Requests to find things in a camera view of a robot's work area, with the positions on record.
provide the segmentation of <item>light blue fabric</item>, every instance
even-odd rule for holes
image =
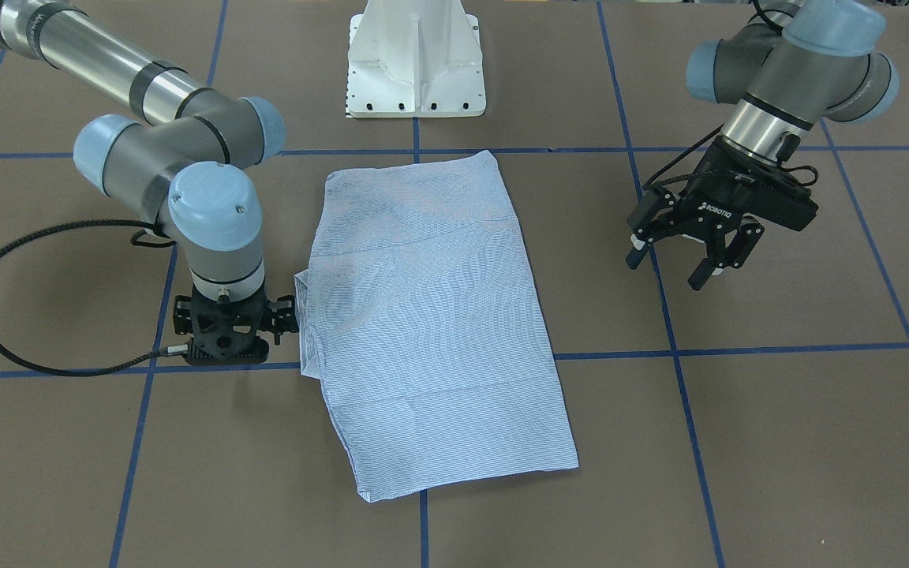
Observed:
[[[357,493],[577,467],[517,217],[489,151],[328,177],[296,277]]]

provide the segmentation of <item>metal cylinder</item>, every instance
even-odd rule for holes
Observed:
[[[805,136],[808,129],[802,126],[779,118],[750,101],[740,100],[731,118],[724,123],[721,134],[747,154],[775,162],[785,136]]]
[[[177,118],[181,104],[205,85],[162,62],[85,14],[58,12],[44,23],[44,60],[64,69],[153,125]]]

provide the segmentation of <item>gray arm segment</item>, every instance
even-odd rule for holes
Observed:
[[[73,159],[105,195],[179,242],[202,294],[216,301],[228,292],[237,301],[262,286],[260,207],[241,170],[285,141],[273,105],[219,93],[66,1],[0,0],[0,47],[68,72],[155,126],[98,118],[80,133]],[[209,182],[213,176],[232,197]],[[183,198],[177,205],[172,187]],[[234,204],[208,206],[224,197]],[[225,238],[213,241],[219,231]]]
[[[691,94],[736,105],[722,136],[771,162],[788,136],[804,136],[823,116],[875,118],[900,82],[874,50],[885,28],[877,12],[849,1],[785,6],[783,35],[754,18],[732,39],[702,44],[686,68]]]

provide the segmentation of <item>cable connector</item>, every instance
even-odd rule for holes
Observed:
[[[177,355],[184,355],[184,353],[188,353],[188,344],[172,345],[163,348],[164,357],[174,357]]]

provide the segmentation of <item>robotic arm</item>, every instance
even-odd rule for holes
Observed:
[[[174,302],[174,330],[194,335],[187,362],[266,360],[256,332],[278,344],[297,323],[292,296],[270,302],[264,293],[262,208],[241,170],[280,150],[280,113],[260,98],[226,97],[68,2],[0,0],[3,47],[64,69],[154,126],[97,118],[77,137],[73,161],[184,252],[194,286]]]
[[[899,74],[874,51],[885,28],[882,15],[854,0],[787,2],[760,10],[727,42],[697,47],[686,86],[697,98],[734,103],[735,112],[692,174],[654,183],[659,172],[645,184],[645,198],[627,217],[634,230],[627,265],[638,268],[661,238],[691,237],[707,248],[689,277],[699,290],[746,262],[764,233],[753,215],[805,229],[819,208],[813,182],[801,183],[784,163],[822,116],[863,122],[890,107]],[[667,190],[675,181],[688,183]]]

